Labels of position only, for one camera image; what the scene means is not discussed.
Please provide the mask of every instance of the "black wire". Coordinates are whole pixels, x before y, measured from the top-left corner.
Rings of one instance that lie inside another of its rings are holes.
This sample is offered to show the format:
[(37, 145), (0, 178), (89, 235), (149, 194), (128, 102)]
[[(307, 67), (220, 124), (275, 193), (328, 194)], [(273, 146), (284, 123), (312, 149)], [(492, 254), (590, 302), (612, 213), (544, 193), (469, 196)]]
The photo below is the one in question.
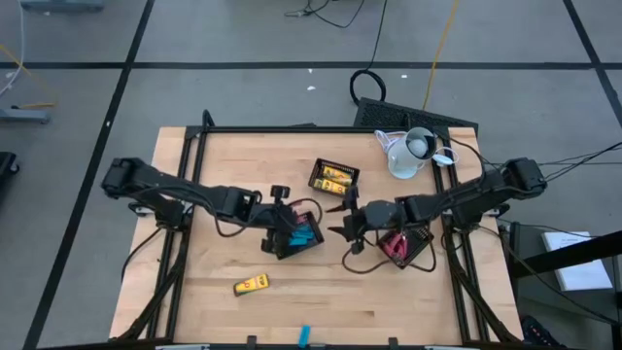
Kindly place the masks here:
[(311, 7), (311, 0), (307, 0), (307, 5), (303, 9), (300, 9), (298, 11), (285, 12), (284, 15), (285, 15), (285, 17), (309, 17), (311, 15), (315, 15), (317, 18), (319, 18), (320, 20), (322, 20), (325, 23), (328, 23), (328, 24), (330, 24), (332, 26), (335, 26), (337, 28), (345, 29), (345, 28), (349, 27), (354, 22), (354, 20), (357, 18), (357, 16), (359, 15), (359, 12), (361, 11), (361, 8), (363, 7), (363, 4), (365, 3), (365, 0), (361, 0), (361, 4), (357, 8), (357, 10), (354, 12), (354, 15), (352, 16), (352, 18), (350, 19), (350, 21), (347, 24), (338, 24), (338, 23), (335, 23), (333, 21), (330, 21), (330, 20), (320, 16), (319, 11), (322, 10), (323, 8), (325, 8), (328, 5), (329, 2), (330, 2), (330, 0), (327, 0), (327, 1), (325, 1), (324, 4), (322, 4), (322, 6), (320, 6), (317, 9), (314, 9), (314, 8)]
[(432, 272), (434, 270), (436, 270), (436, 250), (434, 249), (434, 245), (432, 244), (432, 240), (430, 239), (430, 250), (432, 250), (432, 267), (430, 268), (425, 268), (425, 267), (421, 267), (419, 265), (416, 265), (414, 263), (409, 263), (408, 266), (410, 267), (414, 267), (418, 270), (424, 271), (424, 272)]
[(378, 241), (380, 240), (380, 233), (378, 233), (378, 230), (376, 230), (376, 243), (371, 243), (365, 236), (363, 236), (363, 240), (370, 246), (375, 247), (378, 245)]
[(562, 292), (558, 291), (555, 287), (551, 286), (551, 285), (550, 285), (550, 284), (548, 284), (546, 281), (544, 281), (544, 280), (542, 279), (542, 277), (540, 277), (540, 276), (538, 275), (538, 273), (537, 273), (535, 270), (533, 270), (533, 269), (532, 269), (532, 267), (531, 267), (531, 266), (529, 266), (529, 265), (528, 265), (528, 264), (527, 264), (524, 260), (520, 259), (520, 258), (518, 257), (518, 255), (516, 254), (516, 252), (514, 252), (514, 251), (513, 251), (513, 250), (509, 247), (509, 245), (507, 244), (507, 242), (505, 242), (505, 241), (504, 241), (504, 240), (503, 240), (503, 239), (502, 239), (502, 238), (501, 238), (501, 237), (500, 237), (500, 236), (499, 236), (496, 232), (494, 232), (493, 230), (491, 230), (491, 229), (489, 229), (489, 228), (487, 228), (487, 227), (482, 227), (482, 226), (480, 226), (479, 228), (483, 228), (484, 230), (486, 230), (486, 231), (488, 231), (488, 232), (492, 233), (494, 236), (498, 237), (498, 238), (500, 239), (500, 241), (501, 241), (501, 244), (502, 244), (502, 245), (505, 247), (505, 249), (507, 250), (507, 253), (509, 253), (509, 255), (511, 255), (511, 256), (512, 256), (512, 258), (514, 258), (514, 260), (515, 260), (515, 261), (517, 261), (518, 263), (520, 263), (521, 265), (523, 265), (523, 266), (525, 267), (525, 269), (527, 269), (527, 270), (530, 272), (530, 274), (531, 274), (531, 275), (535, 276), (535, 277), (536, 277), (536, 278), (537, 278), (540, 282), (542, 282), (542, 284), (543, 284), (544, 286), (546, 286), (546, 287), (547, 287), (548, 289), (550, 289), (551, 291), (555, 292), (555, 294), (557, 294), (558, 296), (560, 296), (560, 297), (562, 297), (562, 298), (566, 299), (566, 300), (567, 300), (567, 301), (569, 301), (571, 304), (573, 304), (574, 306), (576, 306), (576, 307), (580, 308), (581, 310), (583, 310), (583, 311), (585, 311), (585, 312), (587, 312), (587, 313), (590, 313), (590, 314), (592, 314), (592, 315), (594, 315), (594, 316), (598, 317), (599, 319), (601, 319), (601, 321), (603, 321), (603, 322), (605, 322), (605, 323), (608, 323), (608, 324), (610, 324), (610, 325), (612, 325), (612, 326), (616, 326), (616, 327), (620, 327), (620, 326), (621, 326), (619, 322), (617, 322), (617, 321), (615, 321), (615, 320), (613, 320), (613, 319), (610, 319), (610, 318), (606, 317), (605, 315), (603, 315), (602, 313), (600, 313), (600, 312), (598, 312), (598, 311), (594, 311), (594, 310), (592, 310), (592, 309), (590, 309), (590, 308), (588, 308), (588, 307), (586, 307), (586, 306), (584, 306), (584, 305), (582, 305), (582, 304), (580, 304), (580, 303), (578, 303), (578, 302), (574, 301), (572, 298), (570, 298), (570, 297), (566, 296), (565, 294), (563, 294)]
[(354, 268), (348, 267), (348, 265), (346, 264), (346, 258), (348, 257), (348, 255), (352, 253), (352, 248), (348, 249), (348, 251), (346, 252), (346, 254), (343, 255), (343, 258), (341, 258), (341, 264), (343, 265), (343, 268), (345, 268), (346, 270), (352, 272), (352, 273), (356, 273), (356, 274), (367, 274), (369, 272), (373, 272), (375, 270), (378, 269), (378, 267), (382, 266), (383, 264), (386, 263), (390, 263), (391, 260), (386, 259), (383, 262), (379, 262), (376, 265), (374, 265), (372, 268), (368, 268), (367, 270), (355, 270)]
[(577, 237), (582, 237), (582, 238), (590, 238), (590, 239), (594, 238), (594, 237), (584, 236), (584, 235), (582, 235), (582, 234), (578, 234), (578, 233), (574, 233), (574, 232), (568, 232), (568, 231), (566, 231), (566, 230), (563, 230), (563, 229), (558, 229), (558, 228), (551, 227), (551, 226), (547, 226), (547, 225), (532, 225), (532, 224), (523, 224), (523, 223), (519, 223), (519, 222), (511, 222), (511, 221), (509, 221), (509, 220), (502, 219), (502, 218), (497, 218), (497, 220), (500, 220), (500, 221), (503, 221), (503, 222), (506, 222), (506, 223), (509, 223), (509, 224), (518, 224), (518, 225), (520, 225), (520, 226), (524, 226), (524, 227), (528, 227), (528, 228), (545, 228), (545, 229), (552, 229), (552, 230), (557, 231), (557, 232), (563, 232), (563, 233), (567, 233), (567, 234), (570, 234), (570, 235), (575, 235), (575, 236), (577, 236)]
[(382, 15), (380, 15), (380, 24), (378, 25), (378, 34), (376, 34), (376, 43), (373, 45), (373, 54), (371, 55), (371, 60), (369, 64), (367, 64), (367, 68), (365, 70), (369, 70), (371, 65), (373, 65), (374, 59), (376, 59), (376, 52), (378, 51), (378, 43), (380, 42), (380, 34), (382, 33), (382, 25), (385, 22), (385, 11), (387, 10), (387, 0), (385, 0), (384, 5), (382, 6)]
[(121, 281), (123, 281), (123, 277), (125, 276), (125, 269), (129, 265), (129, 262), (132, 260), (132, 258), (136, 255), (136, 253), (138, 253), (139, 250), (141, 250), (147, 243), (149, 243), (149, 241), (154, 239), (154, 237), (156, 237), (156, 235), (161, 230), (162, 230), (161, 227), (156, 229), (154, 233), (150, 234), (149, 237), (145, 238), (144, 241), (142, 241), (136, 248), (134, 248), (134, 250), (132, 250), (131, 253), (129, 253), (129, 255), (127, 256), (127, 259), (125, 259), (125, 262), (123, 263), (123, 268), (121, 269)]
[(380, 78), (379, 75), (377, 75), (376, 73), (374, 73), (374, 72), (369, 70), (369, 68), (371, 68), (371, 66), (373, 65), (373, 61), (376, 58), (376, 52), (378, 51), (378, 43), (380, 42), (380, 34), (382, 33), (382, 25), (385, 22), (385, 12), (386, 12), (386, 10), (387, 10), (387, 0), (385, 0), (384, 5), (382, 6), (382, 15), (380, 16), (380, 24), (378, 25), (378, 34), (376, 35), (376, 43), (373, 46), (373, 55), (371, 56), (371, 60), (369, 61), (369, 64), (367, 64), (366, 68), (360, 69), (360, 70), (354, 72), (352, 77), (350, 77), (350, 97), (352, 98), (352, 101), (357, 106), (359, 105), (360, 100), (359, 100), (359, 98), (357, 97), (357, 95), (354, 92), (354, 81), (360, 75), (369, 76), (369, 77), (371, 77), (371, 79), (373, 79), (374, 82), (376, 82), (376, 84), (380, 88), (380, 99), (379, 99), (380, 101), (384, 101), (385, 98), (387, 97), (387, 85), (382, 80), (382, 78)]
[[(615, 147), (615, 148), (611, 149), (611, 151), (618, 151), (618, 150), (622, 150), (622, 147)], [(596, 155), (598, 152), (599, 151), (592, 152), (592, 153), (585, 154), (585, 155), (575, 156), (575, 157), (567, 157), (567, 158), (564, 158), (564, 159), (559, 159), (559, 160), (554, 160), (554, 161), (546, 161), (546, 162), (539, 163), (538, 165), (559, 164), (559, 163), (562, 163), (562, 162), (568, 161), (568, 160), (575, 160), (575, 159), (579, 159), (579, 158), (585, 158), (585, 157), (593, 156), (593, 155)]]
[(465, 245), (466, 235), (467, 235), (467, 234), (469, 234), (470, 232), (469, 232), (469, 231), (464, 232), (464, 231), (462, 231), (462, 230), (461, 230), (461, 231), (458, 231), (458, 232), (456, 232), (456, 233), (457, 233), (457, 234), (460, 234), (460, 235), (464, 235), (465, 237), (462, 237), (462, 240), (460, 241), (460, 244), (459, 244), (457, 247), (454, 247), (454, 249), (453, 249), (453, 250), (449, 250), (449, 249), (447, 249), (447, 244), (445, 243), (445, 239), (446, 239), (447, 237), (446, 237), (445, 232), (443, 232), (442, 236), (440, 237), (440, 246), (441, 246), (441, 247), (443, 247), (443, 249), (444, 249), (445, 251), (450, 252), (450, 253), (455, 253), (455, 252), (457, 252), (460, 248), (462, 248), (462, 247), (463, 247), (463, 245)]
[(577, 164), (566, 166), (566, 167), (564, 167), (564, 168), (562, 168), (562, 169), (560, 169), (558, 171), (555, 171), (555, 172), (553, 172), (551, 174), (548, 174), (544, 179), (547, 182), (551, 182), (551, 181), (553, 181), (555, 179), (558, 179), (558, 178), (564, 176), (565, 174), (569, 173), (570, 171), (572, 171), (577, 166), (582, 165), (582, 164), (584, 164), (584, 163), (586, 163), (586, 162), (588, 162), (588, 161), (590, 161), (590, 160), (592, 160), (592, 159), (602, 155), (603, 153), (612, 151), (612, 150), (614, 150), (616, 147), (618, 147), (620, 145), (622, 145), (622, 142), (618, 142), (618, 143), (614, 144), (613, 146), (609, 146), (609, 147), (605, 148), (602, 151), (598, 151), (598, 152), (592, 154), (589, 157), (585, 157), (582, 161), (578, 162)]
[(308, 17), (311, 16), (314, 13), (317, 13), (318, 11), (320, 11), (321, 9), (323, 9), (324, 7), (326, 7), (328, 5), (328, 2), (330, 0), (327, 0), (324, 5), (320, 6), (318, 9), (311, 9), (311, 1), (307, 1), (307, 5), (298, 10), (298, 11), (289, 11), (289, 12), (285, 12), (284, 15), (285, 17)]
[[(493, 165), (502, 165), (502, 163), (492, 163)], [(555, 163), (538, 163), (538, 166), (555, 166), (555, 165), (622, 165), (622, 161), (594, 161), (594, 162), (555, 162)]]
[(301, 199), (297, 199), (297, 200), (295, 200), (293, 202), (288, 203), (288, 206), (289, 207), (293, 207), (296, 204), (302, 203), (304, 201), (310, 201), (310, 202), (312, 202), (313, 204), (315, 204), (318, 207), (318, 211), (320, 212), (320, 215), (318, 216), (318, 219), (316, 220), (316, 222), (319, 225), (322, 222), (323, 210), (322, 210), (322, 205), (320, 205), (320, 203), (317, 200), (315, 200), (313, 198), (309, 198), (309, 197), (301, 198)]
[(321, 10), (321, 9), (318, 9), (318, 10), (313, 10), (313, 9), (311, 8), (311, 0), (307, 0), (307, 4), (308, 4), (308, 5), (307, 5), (307, 7), (308, 7), (309, 9), (311, 9), (312, 14), (313, 14), (313, 15), (315, 15), (315, 17), (317, 17), (317, 18), (321, 19), (323, 22), (328, 23), (328, 24), (330, 24), (330, 25), (332, 25), (332, 26), (336, 26), (337, 28), (345, 29), (345, 28), (349, 27), (349, 26), (350, 26), (350, 24), (352, 24), (352, 23), (354, 22), (354, 20), (357, 18), (357, 16), (359, 15), (359, 12), (361, 11), (361, 8), (363, 7), (363, 4), (364, 4), (364, 3), (365, 3), (365, 0), (361, 0), (361, 4), (360, 4), (360, 5), (359, 5), (359, 7), (357, 8), (357, 11), (356, 11), (356, 12), (354, 12), (354, 15), (352, 16), (352, 19), (350, 19), (350, 21), (348, 22), (348, 24), (345, 24), (345, 25), (343, 25), (343, 24), (338, 24), (338, 23), (335, 23), (335, 22), (332, 22), (332, 21), (330, 21), (330, 20), (328, 20), (328, 19), (326, 19), (326, 18), (324, 18), (324, 17), (320, 16), (320, 14), (318, 14), (318, 11), (319, 11), (319, 10)]

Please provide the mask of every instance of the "white cable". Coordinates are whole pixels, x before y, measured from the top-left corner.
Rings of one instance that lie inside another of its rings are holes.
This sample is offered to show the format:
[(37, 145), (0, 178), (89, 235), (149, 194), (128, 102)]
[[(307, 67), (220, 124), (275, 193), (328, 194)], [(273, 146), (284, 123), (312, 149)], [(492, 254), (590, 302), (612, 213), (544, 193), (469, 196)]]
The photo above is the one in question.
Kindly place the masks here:
[(376, 138), (380, 142), (380, 145), (382, 146), (382, 151), (387, 153), (391, 146), (393, 146), (393, 144), (395, 144), (397, 140), (399, 140), (399, 137), (391, 139), (389, 138), (389, 136), (402, 136), (406, 134), (406, 131), (384, 132), (381, 130), (376, 130), (373, 132), (373, 134), (376, 135)]
[[(24, 59), (26, 58), (26, 35), (25, 35), (25, 25), (24, 25), (24, 19), (23, 19), (23, 8), (21, 7), (21, 2), (19, 0), (17, 1), (17, 7), (19, 8), (19, 22), (20, 22), (20, 39), (21, 39), (21, 50), (20, 50), (20, 58), (19, 58), (19, 62), (21, 62), (21, 64), (23, 64)], [(2, 87), (2, 89), (0, 90), (0, 96), (2, 96), (2, 94), (8, 90), (9, 88), (11, 88), (11, 86), (13, 85), (13, 83), (15, 82), (15, 80), (17, 79), (17, 76), (19, 75), (19, 72), (21, 72), (21, 67), (18, 67), (17, 70), (15, 71), (15, 73), (13, 74), (13, 77), (11, 77), (11, 80), (9, 81), (9, 83), (5, 86)]]
[(447, 157), (447, 156), (442, 155), (442, 154), (440, 154), (440, 153), (439, 153), (441, 150), (442, 150), (442, 151), (449, 151), (449, 152), (451, 152), (451, 153), (452, 153), (452, 155), (454, 155), (454, 158), (453, 158), (453, 159), (450, 159), (450, 160), (452, 160), (452, 163), (453, 163), (453, 164), (456, 164), (458, 161), (460, 161), (460, 156), (458, 156), (458, 152), (454, 151), (453, 149), (451, 149), (451, 148), (449, 148), (449, 147), (445, 147), (445, 146), (443, 146), (443, 147), (441, 147), (441, 148), (437, 149), (437, 150), (436, 150), (436, 152), (434, 152), (434, 154), (435, 154), (435, 155), (439, 155), (439, 156), (443, 156), (443, 157)]

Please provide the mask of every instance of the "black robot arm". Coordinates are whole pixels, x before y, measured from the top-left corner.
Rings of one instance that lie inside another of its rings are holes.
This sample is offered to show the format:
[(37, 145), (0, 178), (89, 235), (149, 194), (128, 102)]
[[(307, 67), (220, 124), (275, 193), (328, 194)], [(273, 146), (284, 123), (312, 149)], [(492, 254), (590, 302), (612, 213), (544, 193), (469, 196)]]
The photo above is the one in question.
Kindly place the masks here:
[(262, 204), (258, 191), (197, 185), (160, 172), (139, 158), (115, 158), (101, 187), (111, 198), (133, 198), (152, 209), (161, 228), (180, 229), (186, 211), (182, 201), (203, 207), (219, 221), (266, 228), (270, 239), (262, 242), (261, 249), (279, 258), (286, 256), (279, 250), (288, 248), (289, 234), (296, 227), (296, 213), (282, 201), (289, 196), (287, 187), (273, 186), (274, 203)]
[(532, 198), (544, 189), (546, 181), (537, 163), (522, 157), (439, 194), (402, 196), (395, 202), (374, 200), (361, 209), (356, 203), (356, 189), (353, 189), (341, 206), (329, 210), (350, 209), (351, 215), (344, 217), (343, 227), (329, 229), (342, 234), (348, 242), (357, 241), (361, 248), (363, 235), (368, 230), (427, 225), (446, 211), (451, 211), (456, 228), (468, 228), (479, 223), (483, 213), (509, 199)]

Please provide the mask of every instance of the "wooden table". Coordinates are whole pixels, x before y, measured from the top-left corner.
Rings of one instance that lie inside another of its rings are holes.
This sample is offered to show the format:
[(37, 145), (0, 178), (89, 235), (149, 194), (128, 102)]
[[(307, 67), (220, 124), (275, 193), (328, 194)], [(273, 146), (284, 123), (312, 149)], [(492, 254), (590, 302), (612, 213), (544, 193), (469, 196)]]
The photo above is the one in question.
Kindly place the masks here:
[[(160, 130), (153, 166), (175, 175), (185, 129)], [(473, 130), (450, 129), (452, 137), (477, 148)], [(194, 159), (196, 145), (190, 155)], [(460, 182), (481, 174), (477, 157), (454, 146)], [(432, 167), (409, 180), (397, 180), (387, 170), (386, 156), (373, 134), (214, 133), (209, 134), (200, 183), (259, 190), (268, 202), (270, 186), (291, 187), (289, 200), (311, 196), (324, 209), (340, 198), (307, 186), (316, 158), (326, 158), (361, 170), (360, 205), (405, 194), (435, 193)], [(440, 221), (432, 223), (438, 265), (433, 273), (384, 265), (367, 275), (347, 272), (341, 257), (349, 248), (329, 226), (341, 226), (346, 213), (326, 214), (320, 227), (325, 243), (282, 261), (259, 249), (265, 230), (248, 229), (233, 238), (219, 237), (214, 220), (202, 210), (194, 216), (190, 251), (178, 314), (176, 342), (245, 343), (254, 334), (259, 343), (297, 343), (302, 325), (311, 326), (310, 342), (330, 344), (460, 344), (456, 308), (446, 253), (440, 246)], [(132, 249), (154, 230), (153, 218), (138, 219)], [(493, 219), (482, 226), (496, 229)], [(224, 231), (234, 227), (225, 225)], [(485, 231), (470, 236), (481, 294), (507, 328), (522, 337), (500, 241)], [(152, 296), (163, 235), (132, 261), (125, 273), (111, 336), (131, 324)], [(349, 258), (353, 268), (367, 268), (386, 257), (367, 248)], [(432, 263), (430, 249), (414, 261)], [(271, 286), (235, 297), (235, 282), (267, 273)], [(471, 337), (476, 339), (472, 303), (465, 294)], [(169, 301), (162, 305), (157, 334), (164, 334)]]

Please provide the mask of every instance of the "black metal frame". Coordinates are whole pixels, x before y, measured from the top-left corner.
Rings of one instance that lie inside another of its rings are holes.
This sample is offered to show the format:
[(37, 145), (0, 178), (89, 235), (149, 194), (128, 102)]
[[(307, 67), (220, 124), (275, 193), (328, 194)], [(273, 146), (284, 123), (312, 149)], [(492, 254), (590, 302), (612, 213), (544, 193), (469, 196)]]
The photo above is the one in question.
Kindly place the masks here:
[[(185, 176), (186, 170), (188, 169), (188, 162), (190, 160), (190, 148), (191, 148), (192, 141), (194, 140), (195, 137), (198, 136), (199, 144), (198, 144), (198, 149), (196, 152), (196, 158), (194, 160), (194, 168), (193, 168), (193, 174), (192, 174), (192, 180), (194, 182), (198, 182), (199, 177), (200, 177), (201, 167), (203, 166), (207, 135), (209, 133), (372, 133), (374, 130), (377, 130), (379, 128), (386, 132), (404, 131), (403, 127), (367, 127), (367, 126), (362, 126), (362, 127), (350, 127), (350, 126), (328, 126), (328, 127), (325, 127), (325, 126), (315, 126), (315, 127), (309, 127), (309, 126), (214, 126), (214, 122), (209, 117), (209, 114), (206, 114), (206, 112), (204, 112), (203, 114), (203, 125), (187, 127), (185, 139), (184, 139), (184, 146), (182, 148), (182, 154), (181, 154), (181, 159), (180, 159), (180, 164), (179, 164), (178, 176), (183, 177)], [(449, 169), (450, 169), (450, 180), (452, 182), (452, 186), (456, 186), (458, 182), (456, 169), (453, 166), (449, 167)], [(443, 187), (442, 177), (440, 176), (440, 170), (435, 166), (435, 164), (434, 164), (434, 180), (436, 182), (437, 190), (442, 191), (442, 187)], [(443, 228), (451, 229), (449, 227), (449, 223), (446, 223), (444, 220), (443, 220)], [(191, 227), (189, 227), (182, 234), (190, 236), (190, 231), (191, 231)], [(161, 285), (161, 281), (163, 280), (163, 277), (166, 275), (166, 272), (167, 272), (168, 262), (170, 261), (170, 257), (172, 254), (172, 248), (173, 248), (173, 244), (172, 244), (173, 235), (174, 235), (173, 232), (166, 233), (165, 244), (162, 249), (162, 256), (160, 260), (161, 261), (160, 270), (158, 271), (158, 282), (156, 284), (156, 287), (159, 287)], [(468, 239), (468, 236), (463, 237), (463, 240), (464, 240), (465, 246), (469, 248), (468, 251), (466, 250), (466, 256), (468, 256), (468, 258), (466, 258), (465, 260), (465, 266), (469, 273), (471, 281), (475, 284), (475, 286), (478, 286), (477, 275), (475, 272), (475, 264), (474, 264), (474, 260), (472, 256), (472, 250), (470, 249), (470, 241)], [(175, 327), (176, 327), (176, 321), (177, 321), (177, 313), (179, 310), (183, 279), (184, 279), (184, 273), (182, 272), (180, 276), (178, 277), (177, 282), (174, 285), (173, 295), (171, 297), (171, 303), (170, 303), (168, 320), (166, 324), (166, 332), (165, 332), (165, 336), (170, 339), (174, 339), (174, 335), (175, 335)], [(456, 302), (458, 326), (460, 328), (461, 339), (463, 343), (466, 343), (470, 341), (470, 335), (468, 332), (467, 311), (465, 308), (465, 301), (464, 301), (464, 296), (462, 293), (462, 287), (460, 283), (453, 276), (452, 276), (452, 285), (453, 285), (453, 291), (454, 291), (454, 299)], [(489, 341), (490, 339), (488, 337), (488, 328), (486, 327), (483, 317), (477, 309), (475, 311), (476, 311), (476, 317), (478, 320), (477, 325), (478, 325), (478, 331), (480, 334), (480, 340)], [(159, 318), (159, 309), (155, 312), (155, 315), (153, 316), (153, 319), (149, 324), (147, 338), (156, 337), (156, 328), (157, 328), (158, 318)], [(219, 347), (227, 348), (227, 347), (235, 346), (235, 345), (242, 346), (244, 344), (211, 344), (210, 348), (212, 349), (219, 348)], [(270, 348), (273, 348), (273, 347), (284, 348), (284, 349), (295, 348), (294, 345), (270, 345)], [(386, 346), (359, 346), (359, 345), (356, 345), (356, 346), (354, 345), (353, 346), (331, 345), (330, 346), (330, 348), (334, 348), (334, 349), (342, 349), (342, 348), (351, 349), (353, 347), (365, 348), (365, 349), (376, 349), (376, 348), (386, 349)], [(410, 348), (420, 349), (421, 347), (420, 346), (400, 346), (399, 348), (400, 349), (402, 348), (403, 349), (410, 349)]]
[[(194, 182), (198, 182), (200, 178), (201, 168), (203, 166), (203, 160), (205, 158), (205, 148), (207, 146), (207, 137), (209, 133), (372, 133), (374, 130), (381, 129), (385, 132), (391, 131), (404, 131), (404, 127), (349, 127), (349, 126), (308, 126), (308, 125), (294, 125), (294, 126), (214, 126), (214, 122), (209, 116), (209, 113), (205, 111), (203, 113), (203, 125), (194, 125), (187, 126), (184, 145), (182, 147), (182, 153), (180, 158), (180, 164), (178, 167), (178, 177), (182, 177), (186, 175), (189, 161), (190, 161), (190, 150), (192, 143), (195, 138), (198, 138), (198, 148), (196, 151), (196, 157), (194, 159), (194, 168), (192, 173), (192, 180)], [(449, 179), (451, 186), (458, 185), (458, 178), (456, 169), (454, 166), (449, 166)], [(434, 181), (436, 185), (436, 190), (438, 192), (443, 191), (443, 179), (440, 172), (440, 168), (432, 163), (432, 172), (434, 176)], [(443, 232), (446, 234), (450, 234), (452, 232), (452, 224), (447, 220), (446, 217), (441, 216), (441, 221), (443, 225)], [(190, 241), (191, 234), (191, 225), (188, 226), (188, 229), (182, 231), (182, 244), (188, 244)], [(165, 244), (162, 249), (160, 270), (158, 271), (158, 282), (156, 287), (161, 286), (163, 277), (167, 274), (168, 263), (170, 262), (174, 234), (172, 232), (167, 232), (167, 236), (165, 237)], [(466, 271), (468, 271), (468, 276), (470, 281), (475, 285), (477, 290), (478, 281), (476, 277), (475, 264), (472, 256), (472, 250), (470, 249), (470, 241), (468, 235), (464, 235), (461, 237), (463, 239), (463, 244), (465, 246), (465, 267)], [(452, 239), (448, 239), (446, 241), (447, 249), (453, 250), (455, 249), (455, 245)], [(186, 264), (187, 255), (183, 255), (184, 265)], [(108, 343), (95, 343), (95, 344), (84, 344), (84, 345), (73, 345), (73, 346), (63, 346), (63, 347), (54, 347), (48, 348), (48, 350), (56, 349), (56, 350), (105, 350), (111, 348), (119, 348), (119, 349), (155, 349), (158, 345), (164, 344), (174, 344), (174, 334), (177, 322), (177, 314), (179, 311), (179, 303), (181, 301), (181, 291), (183, 287), (183, 278), (184, 273), (182, 272), (178, 275), (176, 282), (174, 283), (173, 293), (171, 297), (171, 303), (169, 308), (169, 314), (167, 318), (166, 332), (165, 337), (156, 337), (156, 329), (157, 329), (157, 320), (159, 318), (159, 308), (155, 311), (151, 322), (148, 326), (146, 338), (140, 340), (121, 340), (115, 342)], [(457, 322), (461, 335), (462, 344), (465, 347), (477, 347), (482, 349), (519, 349), (519, 348), (530, 348), (530, 349), (540, 349), (538, 346), (526, 346), (515, 343), (499, 343), (499, 342), (491, 342), (488, 336), (488, 328), (486, 323), (477, 308), (475, 308), (475, 316), (477, 320), (479, 340), (471, 339), (470, 332), (468, 329), (467, 322), (467, 311), (465, 308), (465, 300), (463, 296), (462, 285), (458, 280), (452, 275), (452, 287), (454, 292), (454, 300), (456, 303), (456, 314), (457, 314)], [(227, 343), (205, 343), (208, 345), (209, 349), (218, 350), (218, 349), (283, 349), (283, 350), (294, 350), (298, 349), (295, 344), (257, 344), (257, 337), (254, 335), (248, 336), (248, 341), (246, 344), (238, 343), (238, 344), (227, 344)], [(397, 339), (394, 337), (388, 338), (387, 345), (330, 345), (326, 344), (323, 349), (334, 349), (334, 350), (375, 350), (382, 349), (386, 350), (389, 348), (390, 350), (398, 350), (398, 349), (424, 349), (425, 346), (420, 345), (398, 345)]]

